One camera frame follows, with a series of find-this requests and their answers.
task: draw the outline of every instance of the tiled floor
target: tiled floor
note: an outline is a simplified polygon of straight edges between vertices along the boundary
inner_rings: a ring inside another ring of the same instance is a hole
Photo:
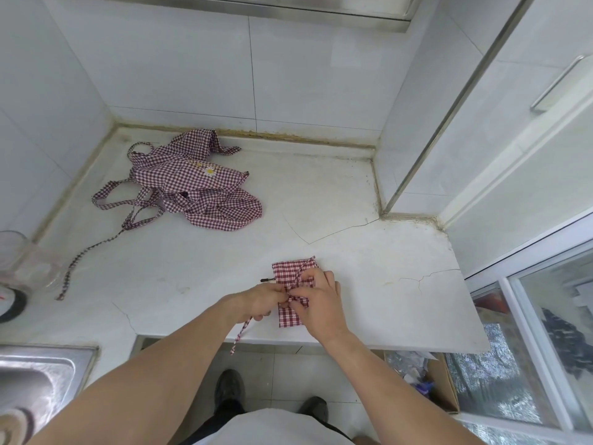
[[[233,356],[224,344],[212,361],[196,398],[171,443],[182,440],[209,418],[214,387],[226,368],[237,370],[245,382],[247,411],[278,408],[296,412],[312,395],[329,406],[330,424],[350,437],[376,433],[345,374],[321,348],[240,344]]]

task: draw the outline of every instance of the stainless steel sink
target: stainless steel sink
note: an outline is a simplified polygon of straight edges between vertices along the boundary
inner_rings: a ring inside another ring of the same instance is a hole
[[[0,345],[0,413],[20,408],[36,433],[83,389],[98,348]]]

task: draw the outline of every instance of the black pants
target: black pants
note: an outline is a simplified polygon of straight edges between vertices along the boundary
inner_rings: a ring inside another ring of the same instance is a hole
[[[216,433],[220,428],[226,425],[226,423],[232,419],[236,415],[240,415],[245,413],[245,409],[241,406],[241,403],[236,400],[226,400],[221,403],[219,408],[216,410],[214,415],[211,418],[206,420],[202,426],[200,426],[196,432],[191,434],[186,440],[182,441],[179,445],[193,445],[198,440],[202,440],[204,437],[207,437],[211,434]],[[350,438],[342,433],[337,427],[330,425],[324,421],[315,418],[319,423],[321,423],[326,428],[331,429],[337,433],[342,434],[345,438],[350,440]]]

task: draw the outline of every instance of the forearm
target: forearm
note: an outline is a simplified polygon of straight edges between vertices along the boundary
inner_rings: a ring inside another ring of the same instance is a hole
[[[483,445],[410,387],[354,334],[325,347],[352,383],[382,445]]]
[[[183,420],[241,301],[225,297],[84,390],[32,445],[165,444]]]

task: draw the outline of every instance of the white shirt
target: white shirt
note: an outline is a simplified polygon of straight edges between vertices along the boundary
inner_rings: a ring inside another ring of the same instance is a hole
[[[195,445],[206,444],[352,445],[352,442],[308,415],[283,409],[260,409],[233,417],[217,433]]]

